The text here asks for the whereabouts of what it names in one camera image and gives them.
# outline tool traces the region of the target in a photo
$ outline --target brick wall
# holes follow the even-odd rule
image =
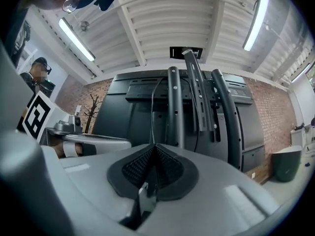
[[[265,163],[246,174],[261,183],[272,176],[271,155],[290,146],[290,131],[296,125],[295,114],[287,92],[264,82],[245,78],[256,103],[265,141]]]
[[[254,101],[257,105],[260,121],[263,128],[265,140],[265,163],[264,165],[247,172],[251,177],[255,172],[255,180],[263,182],[272,175],[271,154],[277,152],[291,144],[290,131],[296,125],[295,114],[289,99],[289,95],[278,88],[275,88],[264,82],[245,78],[249,86]],[[82,105],[79,116],[82,120],[83,130],[85,130],[87,116],[84,115],[85,108],[92,106],[93,97],[99,96],[103,100],[111,80],[106,80],[91,85],[83,86],[77,80],[69,76],[60,93],[56,103],[68,113],[74,113],[77,105]],[[91,133],[95,118],[92,118],[89,132]]]
[[[84,106],[91,109],[93,104],[90,94],[93,96],[94,100],[98,96],[98,101],[102,101],[107,94],[111,83],[112,79],[109,79],[84,86],[73,77],[68,76],[57,96],[55,103],[70,114],[74,114],[77,105],[82,105],[79,116],[81,118],[81,126],[84,131],[88,120],[88,117],[84,114],[84,112],[87,112]],[[95,112],[99,110],[100,106],[101,103],[97,105]],[[91,133],[94,123],[95,118],[92,118],[89,133]]]

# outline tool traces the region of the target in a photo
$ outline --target fluorescent light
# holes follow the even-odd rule
[[[311,66],[311,64],[309,63],[309,64],[304,68],[304,70],[303,70],[298,76],[296,76],[296,77],[292,80],[292,82],[295,82],[302,74],[304,74],[304,73],[310,68],[310,66]]]
[[[257,2],[257,6],[256,6],[256,11],[254,14],[254,18],[252,21],[252,25],[250,28],[250,31],[246,37],[245,43],[243,45],[243,48],[246,51],[250,51],[257,36],[258,33],[260,31],[261,25],[264,21],[265,18],[265,14],[267,11],[267,7],[268,7],[268,2],[269,0],[258,0]]]
[[[84,56],[87,57],[89,61],[93,61],[95,59],[95,56],[87,48],[85,48],[84,45],[81,43],[81,41],[73,32],[71,26],[68,24],[65,18],[61,18],[58,22],[58,25],[65,32],[65,34],[70,38],[73,44],[75,44],[76,47],[84,54]]]

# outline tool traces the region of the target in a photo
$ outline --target black jacket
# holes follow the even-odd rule
[[[28,107],[30,107],[30,104],[32,103],[32,101],[34,100],[36,96],[36,91],[35,91],[36,83],[33,79],[33,76],[30,73],[21,73],[20,75],[22,79],[26,82],[26,84],[28,84],[29,88],[33,91],[33,96],[30,102],[28,103]]]

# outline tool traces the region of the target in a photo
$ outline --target hand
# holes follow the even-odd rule
[[[26,113],[28,112],[29,108],[25,108],[23,113],[22,113],[22,117],[25,118],[26,116]]]
[[[50,147],[52,147],[55,150],[58,158],[64,158],[65,157],[64,150],[63,150],[63,140],[62,139],[52,136],[50,138],[50,144],[51,144]],[[82,145],[81,144],[78,144],[78,143],[75,144],[75,152],[78,155],[82,155],[83,154],[83,149],[82,149]]]

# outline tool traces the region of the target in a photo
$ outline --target black television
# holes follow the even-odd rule
[[[187,70],[179,70],[188,80]],[[209,132],[200,132],[196,153],[227,161],[227,134],[223,109],[216,92],[211,92],[211,72],[203,71],[210,101],[216,102],[220,141],[212,142]],[[264,162],[264,136],[252,93],[242,77],[224,74],[231,90],[242,135],[242,167],[247,172]],[[157,82],[167,77],[167,70],[132,72],[116,75],[95,120],[93,134],[124,138],[132,146],[152,143],[151,97]],[[185,122],[185,149],[194,150],[197,140],[193,101],[189,84],[181,81]],[[153,107],[153,127],[156,143],[165,144],[168,124],[168,84],[157,87]]]

